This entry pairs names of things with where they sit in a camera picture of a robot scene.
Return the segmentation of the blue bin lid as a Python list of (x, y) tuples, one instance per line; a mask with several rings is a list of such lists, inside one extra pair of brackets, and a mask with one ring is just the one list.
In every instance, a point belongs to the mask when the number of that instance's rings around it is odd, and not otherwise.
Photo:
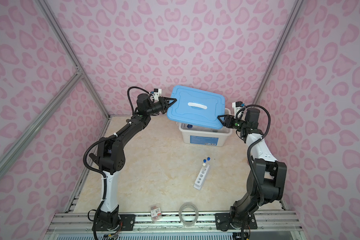
[(219, 130), (218, 116), (225, 114), (225, 97), (220, 94), (185, 86), (175, 86), (171, 98), (177, 101), (169, 107), (171, 121)]

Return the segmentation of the white plastic storage bin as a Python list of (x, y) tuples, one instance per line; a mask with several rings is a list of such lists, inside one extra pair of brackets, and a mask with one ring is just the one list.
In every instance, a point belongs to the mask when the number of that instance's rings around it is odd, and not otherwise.
[(180, 122), (177, 122), (177, 125), (186, 144), (222, 147), (233, 132), (232, 129), (226, 127), (217, 130), (195, 125), (188, 128), (188, 124)]

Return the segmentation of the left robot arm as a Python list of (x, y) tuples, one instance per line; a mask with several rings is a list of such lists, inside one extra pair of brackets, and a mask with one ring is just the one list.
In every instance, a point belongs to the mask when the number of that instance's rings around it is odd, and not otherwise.
[(92, 231), (120, 231), (122, 220), (119, 217), (117, 186), (119, 173), (126, 163), (124, 147), (140, 131), (144, 130), (151, 116), (165, 114), (169, 108), (181, 103), (180, 97), (158, 97), (152, 101), (149, 94), (140, 94), (133, 115), (119, 131), (106, 138), (100, 138), (89, 146), (83, 156), (85, 167), (102, 175), (102, 198), (95, 210)]

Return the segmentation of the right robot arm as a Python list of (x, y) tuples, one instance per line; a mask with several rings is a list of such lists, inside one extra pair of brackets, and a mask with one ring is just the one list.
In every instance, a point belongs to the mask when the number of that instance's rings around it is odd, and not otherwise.
[(228, 222), (229, 227), (240, 228), (245, 233), (259, 208), (283, 197), (288, 168), (274, 157), (265, 141), (271, 126), (271, 115), (266, 108), (244, 106), (234, 116), (225, 116), (225, 126), (236, 130), (240, 140), (247, 145), (250, 166), (247, 192), (230, 207)]

